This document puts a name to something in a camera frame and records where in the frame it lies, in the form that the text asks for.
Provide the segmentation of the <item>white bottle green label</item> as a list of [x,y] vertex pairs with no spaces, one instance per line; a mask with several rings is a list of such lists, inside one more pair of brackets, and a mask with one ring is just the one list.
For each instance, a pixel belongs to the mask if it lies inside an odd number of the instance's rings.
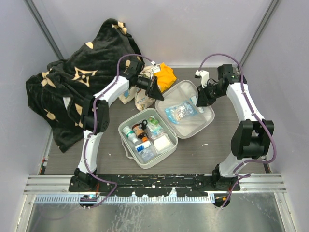
[[135,132],[129,126],[124,127],[122,132],[133,144],[137,144],[139,142]]

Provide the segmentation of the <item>bagged teal plaster strips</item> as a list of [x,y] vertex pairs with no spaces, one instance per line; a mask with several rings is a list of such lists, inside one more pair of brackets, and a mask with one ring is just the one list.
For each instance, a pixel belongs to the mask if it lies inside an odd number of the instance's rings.
[[163,134],[165,132],[164,129],[159,125],[156,126],[156,127],[149,125],[148,130],[150,132],[150,137],[152,139],[155,139],[156,137],[160,136],[161,134]]

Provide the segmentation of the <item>black handled scissors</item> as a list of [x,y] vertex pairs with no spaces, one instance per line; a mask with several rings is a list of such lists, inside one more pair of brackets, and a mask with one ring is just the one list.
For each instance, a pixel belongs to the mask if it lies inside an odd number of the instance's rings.
[[148,121],[146,119],[144,119],[142,122],[141,122],[141,128],[144,130],[144,131],[147,131],[147,124],[148,124]]

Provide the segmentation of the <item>light blue wipes pouch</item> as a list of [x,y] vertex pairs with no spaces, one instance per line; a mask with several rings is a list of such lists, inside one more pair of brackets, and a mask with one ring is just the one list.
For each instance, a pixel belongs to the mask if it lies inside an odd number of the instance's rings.
[[174,124],[179,124],[182,119],[196,116],[198,113],[202,114],[204,110],[201,107],[196,107],[192,100],[185,100],[165,109],[168,120]]

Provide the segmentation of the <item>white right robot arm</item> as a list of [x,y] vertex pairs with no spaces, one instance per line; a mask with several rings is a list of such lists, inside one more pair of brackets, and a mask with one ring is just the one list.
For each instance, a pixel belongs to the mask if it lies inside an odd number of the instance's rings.
[[211,106],[219,97],[227,96],[236,111],[239,125],[230,142],[231,152],[212,171],[211,184],[223,190],[236,182],[239,171],[249,162],[260,162],[268,153],[274,123],[257,110],[249,93],[247,80],[235,74],[231,64],[218,67],[218,80],[210,78],[207,71],[198,69],[195,78],[201,80],[197,87],[197,106]]

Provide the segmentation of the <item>grey medicine kit case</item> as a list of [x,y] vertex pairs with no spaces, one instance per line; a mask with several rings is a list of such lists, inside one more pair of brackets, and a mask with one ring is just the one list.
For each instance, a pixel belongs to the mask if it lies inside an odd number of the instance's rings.
[[[156,101],[154,104],[154,108],[148,108],[137,113],[136,115],[124,121],[118,127],[118,131],[121,136],[121,143],[122,146],[124,147],[126,157],[134,160],[143,169],[149,169],[157,165],[165,158],[167,158],[174,151],[176,151],[179,139],[188,139],[196,135],[205,127],[207,127],[215,118],[215,113],[213,109],[210,106],[208,106],[208,107],[201,107],[203,108],[204,113],[202,114],[198,113],[198,115],[196,116],[184,118],[180,121],[179,124],[174,124],[168,120],[165,114],[166,108],[179,104],[185,100],[192,100],[196,106],[197,87],[193,82],[189,80],[183,80],[177,83],[175,86],[167,90],[163,94],[163,96],[165,100]],[[159,126],[161,126],[165,131],[160,136],[167,135],[171,140],[171,142],[173,143],[173,147],[162,154],[157,154],[157,156],[151,159],[149,162],[144,163],[143,160],[141,159],[139,152],[135,150],[135,146],[141,144],[142,142],[133,144],[130,140],[126,138],[122,130],[126,126],[132,128],[132,126],[135,124],[141,124],[141,122],[144,119],[148,120],[150,116],[154,116],[159,121]],[[148,130],[149,125],[150,124],[147,124],[147,132],[148,135],[150,136],[150,132]],[[155,139],[152,139],[150,137],[150,142],[152,145],[148,148],[156,152],[156,149],[154,147]]]

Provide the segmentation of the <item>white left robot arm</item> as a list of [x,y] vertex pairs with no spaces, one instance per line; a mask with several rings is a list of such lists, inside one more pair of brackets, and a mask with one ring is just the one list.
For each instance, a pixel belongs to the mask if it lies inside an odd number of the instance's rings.
[[122,93],[131,87],[138,87],[144,89],[145,95],[151,98],[164,99],[153,72],[149,78],[140,75],[142,62],[131,62],[122,74],[119,73],[119,66],[120,64],[117,64],[117,73],[111,83],[100,92],[85,97],[81,115],[83,150],[78,167],[70,181],[71,187],[81,187],[85,191],[95,189],[98,182],[96,176],[98,148],[110,122],[109,107]]

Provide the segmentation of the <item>white gauze pad packet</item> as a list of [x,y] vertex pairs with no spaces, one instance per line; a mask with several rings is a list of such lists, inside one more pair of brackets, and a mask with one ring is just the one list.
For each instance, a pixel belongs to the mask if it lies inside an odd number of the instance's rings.
[[167,135],[162,135],[154,140],[157,154],[162,154],[173,147],[173,143]]

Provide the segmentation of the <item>brown glass medicine bottle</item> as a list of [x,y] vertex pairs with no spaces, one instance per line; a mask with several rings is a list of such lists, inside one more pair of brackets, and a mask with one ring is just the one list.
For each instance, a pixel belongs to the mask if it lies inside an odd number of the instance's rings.
[[142,127],[139,124],[133,125],[132,130],[143,143],[149,140],[145,131],[142,129]]

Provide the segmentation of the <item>yellow cloth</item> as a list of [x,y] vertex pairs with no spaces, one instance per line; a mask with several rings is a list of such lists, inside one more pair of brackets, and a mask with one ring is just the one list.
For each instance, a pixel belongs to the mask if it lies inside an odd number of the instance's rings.
[[157,83],[161,92],[164,92],[174,84],[177,78],[173,73],[173,69],[164,62],[160,64],[160,69],[154,76],[157,77]]

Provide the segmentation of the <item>small green sachet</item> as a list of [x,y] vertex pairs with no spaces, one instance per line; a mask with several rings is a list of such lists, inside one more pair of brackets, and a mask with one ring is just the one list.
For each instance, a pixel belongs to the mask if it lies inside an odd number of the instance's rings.
[[157,127],[159,125],[159,121],[154,116],[150,116],[148,118],[148,123],[153,127]]

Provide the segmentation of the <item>aluminium frame rail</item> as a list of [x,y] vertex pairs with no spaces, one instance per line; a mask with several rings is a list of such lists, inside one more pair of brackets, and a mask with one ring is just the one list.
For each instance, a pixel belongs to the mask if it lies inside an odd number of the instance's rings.
[[68,193],[70,179],[70,175],[30,175],[24,194]]

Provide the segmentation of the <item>small bag with teal header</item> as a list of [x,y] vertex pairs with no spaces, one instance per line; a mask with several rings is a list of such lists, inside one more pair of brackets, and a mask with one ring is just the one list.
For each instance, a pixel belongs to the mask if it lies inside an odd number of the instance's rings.
[[157,153],[149,148],[142,150],[139,154],[144,163],[149,162],[151,159],[157,156]]

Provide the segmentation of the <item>bagged white blue bandage roll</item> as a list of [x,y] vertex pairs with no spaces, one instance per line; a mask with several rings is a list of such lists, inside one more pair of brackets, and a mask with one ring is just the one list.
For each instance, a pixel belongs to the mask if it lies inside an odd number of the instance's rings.
[[143,142],[143,143],[141,143],[141,144],[139,144],[139,145],[136,145],[136,146],[135,146],[135,150],[136,150],[137,152],[141,152],[142,150],[144,150],[144,149],[150,147],[151,145],[152,145],[152,144],[151,144],[150,141],[146,141],[146,142]]

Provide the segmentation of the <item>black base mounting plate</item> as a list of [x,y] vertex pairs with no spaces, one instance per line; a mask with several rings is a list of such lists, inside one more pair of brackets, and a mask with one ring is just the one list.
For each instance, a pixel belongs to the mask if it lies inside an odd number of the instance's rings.
[[177,197],[207,196],[210,191],[228,192],[231,190],[236,178],[214,181],[207,174],[100,174],[101,179],[109,183],[92,179],[85,183],[73,176],[70,180],[69,192],[97,191],[101,196],[106,196],[114,188],[112,182],[117,183],[112,196],[129,197],[167,197],[172,190]]

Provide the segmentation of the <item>black floral fleece blanket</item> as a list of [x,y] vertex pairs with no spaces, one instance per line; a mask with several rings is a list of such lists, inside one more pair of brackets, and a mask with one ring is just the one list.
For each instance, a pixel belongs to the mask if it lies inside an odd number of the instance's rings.
[[137,60],[140,49],[126,24],[107,19],[91,42],[84,43],[69,59],[47,65],[47,70],[26,81],[28,106],[51,126],[54,141],[65,153],[83,138],[81,114],[85,96],[104,89]]

